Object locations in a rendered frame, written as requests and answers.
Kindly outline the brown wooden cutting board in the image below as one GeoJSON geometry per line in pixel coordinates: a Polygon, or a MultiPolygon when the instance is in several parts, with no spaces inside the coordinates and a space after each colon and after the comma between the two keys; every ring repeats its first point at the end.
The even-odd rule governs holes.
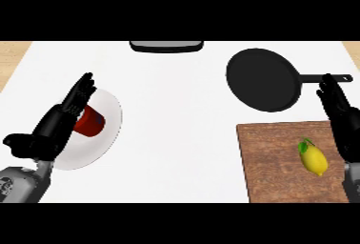
{"type": "Polygon", "coordinates": [[[236,131],[252,203],[347,202],[345,163],[327,121],[239,124],[236,131]],[[323,176],[302,166],[298,143],[304,137],[326,156],[329,168],[323,176]]]}

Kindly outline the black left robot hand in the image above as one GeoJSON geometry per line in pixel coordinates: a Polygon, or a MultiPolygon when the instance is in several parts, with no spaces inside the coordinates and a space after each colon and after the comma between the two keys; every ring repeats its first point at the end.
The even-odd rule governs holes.
{"type": "Polygon", "coordinates": [[[3,139],[10,147],[12,155],[53,161],[68,144],[77,118],[85,108],[96,91],[93,73],[87,72],[77,80],[60,104],[56,104],[44,114],[34,131],[12,133],[3,139]]]}

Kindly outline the black frying pan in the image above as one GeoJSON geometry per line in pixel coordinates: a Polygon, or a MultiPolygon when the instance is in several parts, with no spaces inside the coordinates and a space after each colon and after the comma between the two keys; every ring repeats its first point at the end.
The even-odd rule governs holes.
{"type": "Polygon", "coordinates": [[[226,83],[239,101],[261,112],[282,112],[301,96],[304,83],[323,83],[321,74],[301,73],[274,51],[239,51],[226,64],[226,83]]]}

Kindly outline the yellow lemon with leaf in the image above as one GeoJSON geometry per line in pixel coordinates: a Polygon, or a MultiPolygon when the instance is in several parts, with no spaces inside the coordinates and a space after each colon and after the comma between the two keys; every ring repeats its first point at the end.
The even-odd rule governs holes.
{"type": "Polygon", "coordinates": [[[307,137],[304,137],[302,141],[298,143],[298,152],[307,171],[317,176],[323,176],[329,166],[327,160],[321,150],[307,137]]]}

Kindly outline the white round plate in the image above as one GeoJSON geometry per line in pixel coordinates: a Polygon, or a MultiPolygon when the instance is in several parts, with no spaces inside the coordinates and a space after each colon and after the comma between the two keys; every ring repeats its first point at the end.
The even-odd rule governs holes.
{"type": "Polygon", "coordinates": [[[122,109],[116,97],[107,91],[97,89],[87,106],[105,117],[105,128],[93,137],[72,132],[65,150],[54,160],[54,168],[62,171],[88,166],[105,155],[121,130],[122,109]]]}

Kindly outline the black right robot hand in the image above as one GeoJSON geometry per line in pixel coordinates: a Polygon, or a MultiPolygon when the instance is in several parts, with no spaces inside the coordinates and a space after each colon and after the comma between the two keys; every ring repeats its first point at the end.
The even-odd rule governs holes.
{"type": "Polygon", "coordinates": [[[326,73],[316,91],[330,121],[335,144],[342,159],[360,162],[360,110],[349,106],[344,90],[326,73]]]}

